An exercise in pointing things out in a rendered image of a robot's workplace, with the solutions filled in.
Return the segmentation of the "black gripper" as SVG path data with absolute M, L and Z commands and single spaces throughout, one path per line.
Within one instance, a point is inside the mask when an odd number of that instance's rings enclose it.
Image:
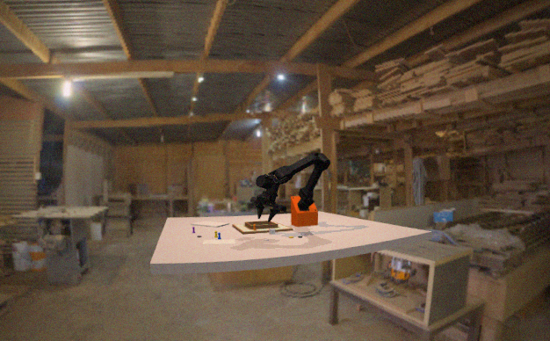
M 261 214 L 264 210 L 264 207 L 263 205 L 266 205 L 268 207 L 273 207 L 273 209 L 271 209 L 271 212 L 270 212 L 270 215 L 269 215 L 269 218 L 268 218 L 268 222 L 270 222 L 270 220 L 273 218 L 273 216 L 278 213 L 278 212 L 286 212 L 286 207 L 285 206 L 282 206 L 282 205 L 279 205 L 279 204 L 276 204 L 275 202 L 275 199 L 276 197 L 278 197 L 277 195 L 277 192 L 274 192 L 274 191 L 271 191 L 271 190 L 267 190 L 266 189 L 266 192 L 265 193 L 269 193 L 271 192 L 271 196 L 272 196 L 272 201 L 271 202 L 267 202 L 267 204 L 262 204 L 262 203 L 257 203 L 257 198 L 255 197 L 252 197 L 250 199 L 250 202 L 252 203 L 256 203 L 254 204 L 256 207 L 257 207 L 257 218 L 260 219 L 261 217 Z M 270 205 L 271 203 L 271 205 Z

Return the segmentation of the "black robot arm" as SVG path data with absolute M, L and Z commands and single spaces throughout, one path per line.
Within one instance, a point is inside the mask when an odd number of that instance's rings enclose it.
M 301 188 L 298 192 L 301 197 L 298 205 L 300 211 L 308 211 L 309 206 L 313 204 L 313 194 L 316 183 L 321 176 L 322 172 L 327 170 L 330 165 L 330 160 L 323 153 L 310 153 L 308 156 L 302 158 L 300 161 L 293 163 L 289 166 L 282 166 L 276 170 L 257 177 L 256 184 L 258 187 L 262 187 L 267 190 L 278 192 L 279 185 L 282 185 L 292 179 L 293 175 L 306 169 L 308 166 L 314 164 L 315 168 L 312 172 L 310 179 L 306 187 Z M 276 176 L 276 178 L 274 177 Z M 266 204 L 272 201 L 271 192 L 268 194 L 263 191 L 262 194 L 257 195 L 257 203 Z

